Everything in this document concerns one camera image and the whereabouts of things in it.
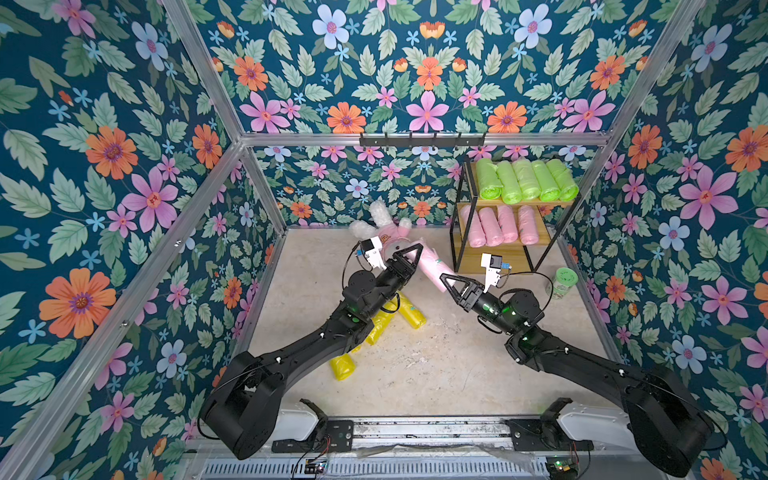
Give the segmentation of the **green trash bag roll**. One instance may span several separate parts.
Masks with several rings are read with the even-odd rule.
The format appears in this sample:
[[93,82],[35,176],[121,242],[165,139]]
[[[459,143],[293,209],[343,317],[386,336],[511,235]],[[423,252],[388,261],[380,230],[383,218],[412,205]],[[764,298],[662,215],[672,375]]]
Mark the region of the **green trash bag roll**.
[[503,184],[498,177],[497,167],[489,158],[475,163],[479,196],[484,200],[496,200],[502,195]]
[[508,205],[521,203],[523,200],[522,190],[512,164],[508,161],[499,162],[496,172],[502,184],[501,199],[503,202]]
[[535,160],[531,165],[540,189],[539,199],[544,202],[557,201],[561,190],[546,164],[541,160]]
[[546,163],[560,191],[559,200],[569,202],[579,194],[579,186],[575,182],[571,170],[559,159],[553,158]]
[[519,159],[512,164],[524,201],[532,201],[541,194],[540,184],[537,180],[532,162],[527,159]]

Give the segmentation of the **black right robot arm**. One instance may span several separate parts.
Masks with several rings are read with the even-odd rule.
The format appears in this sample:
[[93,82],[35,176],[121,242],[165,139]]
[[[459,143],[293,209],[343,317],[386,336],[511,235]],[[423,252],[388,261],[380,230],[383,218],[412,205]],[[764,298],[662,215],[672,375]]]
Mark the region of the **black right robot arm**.
[[622,365],[543,330],[538,323],[544,310],[528,289],[508,290],[503,300],[472,278],[443,273],[440,281],[459,307],[507,336],[505,349],[516,363],[565,378],[620,407],[639,452],[659,470],[684,477],[705,450],[715,424],[670,369]]

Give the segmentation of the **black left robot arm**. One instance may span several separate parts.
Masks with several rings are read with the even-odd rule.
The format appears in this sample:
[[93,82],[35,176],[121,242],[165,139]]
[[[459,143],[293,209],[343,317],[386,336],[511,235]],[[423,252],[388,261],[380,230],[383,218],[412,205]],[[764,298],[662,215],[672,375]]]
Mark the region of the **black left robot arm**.
[[392,255],[379,274],[360,270],[343,286],[342,299],[316,330],[258,357],[235,356],[198,415],[239,460],[274,438],[281,403],[295,383],[323,363],[362,344],[373,318],[396,298],[416,273],[424,246],[416,243]]

